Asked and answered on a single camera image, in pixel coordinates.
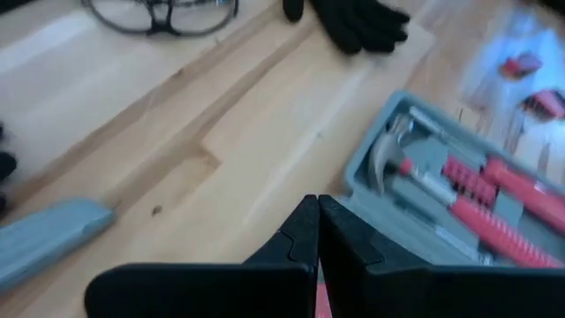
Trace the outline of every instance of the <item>red tool handle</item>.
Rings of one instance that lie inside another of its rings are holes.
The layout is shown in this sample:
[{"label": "red tool handle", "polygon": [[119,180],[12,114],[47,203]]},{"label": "red tool handle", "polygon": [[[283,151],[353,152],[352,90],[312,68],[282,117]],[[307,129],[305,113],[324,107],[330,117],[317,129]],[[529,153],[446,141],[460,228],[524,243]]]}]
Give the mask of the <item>red tool handle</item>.
[{"label": "red tool handle", "polygon": [[489,208],[494,205],[496,187],[452,155],[448,156],[448,160],[441,168],[441,174],[456,186],[459,193],[470,193],[474,201],[479,201]]},{"label": "red tool handle", "polygon": [[535,180],[510,170],[500,159],[489,159],[483,175],[514,194],[532,214],[565,234],[565,201],[561,198],[545,191]]},{"label": "red tool handle", "polygon": [[459,196],[450,210],[474,231],[481,241],[516,264],[528,268],[563,267],[560,261],[539,250],[500,218],[469,199]]}]

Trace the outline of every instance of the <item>tool kit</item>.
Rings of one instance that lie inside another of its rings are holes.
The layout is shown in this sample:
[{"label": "tool kit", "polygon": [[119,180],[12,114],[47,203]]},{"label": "tool kit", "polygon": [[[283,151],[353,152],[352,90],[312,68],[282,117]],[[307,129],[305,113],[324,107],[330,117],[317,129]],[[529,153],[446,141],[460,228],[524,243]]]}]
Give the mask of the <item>tool kit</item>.
[{"label": "tool kit", "polygon": [[383,107],[345,183],[340,203],[433,264],[565,262],[563,189],[409,93]]}]

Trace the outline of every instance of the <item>work glove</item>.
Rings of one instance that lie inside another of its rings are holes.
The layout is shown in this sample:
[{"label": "work glove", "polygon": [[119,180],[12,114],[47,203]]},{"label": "work glove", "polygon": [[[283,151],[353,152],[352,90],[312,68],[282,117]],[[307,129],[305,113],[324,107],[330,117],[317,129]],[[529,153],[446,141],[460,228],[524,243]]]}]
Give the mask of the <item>work glove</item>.
[{"label": "work glove", "polygon": [[[4,137],[4,126],[0,123],[0,141]],[[16,158],[4,151],[0,151],[0,183],[7,179],[16,170]],[[0,193],[0,218],[4,215],[8,200],[4,193]]]},{"label": "work glove", "polygon": [[[305,0],[282,0],[290,22],[302,18]],[[345,54],[361,49],[391,53],[408,35],[404,26],[408,14],[391,9],[376,0],[310,0],[321,24],[334,44]]]},{"label": "work glove", "polygon": [[541,3],[565,15],[565,2],[563,2],[563,0],[541,0]]}]

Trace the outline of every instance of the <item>wooden table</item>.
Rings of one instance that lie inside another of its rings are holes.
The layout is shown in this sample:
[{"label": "wooden table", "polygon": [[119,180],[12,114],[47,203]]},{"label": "wooden table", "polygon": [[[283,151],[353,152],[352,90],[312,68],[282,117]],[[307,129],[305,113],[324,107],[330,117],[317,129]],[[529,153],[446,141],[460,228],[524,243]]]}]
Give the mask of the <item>wooden table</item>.
[{"label": "wooden table", "polygon": [[[2,224],[77,195],[118,214],[0,295],[0,315],[83,317],[88,282],[128,261],[243,261],[306,193],[342,191],[343,166],[397,89],[561,183],[563,124],[516,108],[565,83],[561,22],[516,0],[388,2],[414,17],[390,57],[340,55],[309,7],[290,25],[280,0],[241,0],[234,22],[191,40],[116,34],[69,0],[0,17],[4,147],[20,160]],[[501,78],[524,49],[544,67]]]}]

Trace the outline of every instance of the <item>safety glasses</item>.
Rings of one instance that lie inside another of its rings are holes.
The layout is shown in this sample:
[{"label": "safety glasses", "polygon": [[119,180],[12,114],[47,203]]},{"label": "safety glasses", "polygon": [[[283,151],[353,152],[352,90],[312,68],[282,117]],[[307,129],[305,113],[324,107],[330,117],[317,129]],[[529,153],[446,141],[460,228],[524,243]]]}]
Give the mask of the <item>safety glasses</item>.
[{"label": "safety glasses", "polygon": [[124,34],[202,36],[237,15],[238,0],[82,0],[104,25]]}]

